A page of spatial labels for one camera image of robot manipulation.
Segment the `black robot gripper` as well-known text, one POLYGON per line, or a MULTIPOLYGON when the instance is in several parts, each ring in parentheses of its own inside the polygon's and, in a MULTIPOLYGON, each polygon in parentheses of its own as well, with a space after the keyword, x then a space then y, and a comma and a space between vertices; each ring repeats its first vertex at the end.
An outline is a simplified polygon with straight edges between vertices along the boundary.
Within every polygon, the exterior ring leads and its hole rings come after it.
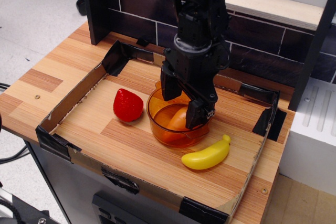
POLYGON ((165 48, 161 68, 161 88, 164 101, 190 98, 186 112, 186 128, 192 130, 206 124, 215 113, 218 96, 213 78, 218 73, 218 45, 204 48, 165 48))

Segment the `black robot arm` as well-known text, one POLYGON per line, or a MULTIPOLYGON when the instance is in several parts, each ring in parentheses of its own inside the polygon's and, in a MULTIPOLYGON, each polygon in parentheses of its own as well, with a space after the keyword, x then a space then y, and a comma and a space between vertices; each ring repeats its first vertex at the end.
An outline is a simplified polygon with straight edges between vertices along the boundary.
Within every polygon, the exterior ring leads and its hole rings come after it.
POLYGON ((178 29, 174 48, 164 49, 161 87, 165 101, 185 93, 190 102, 185 127, 207 123, 218 100, 213 79, 229 65, 224 33, 230 15, 225 0, 174 0, 178 29))

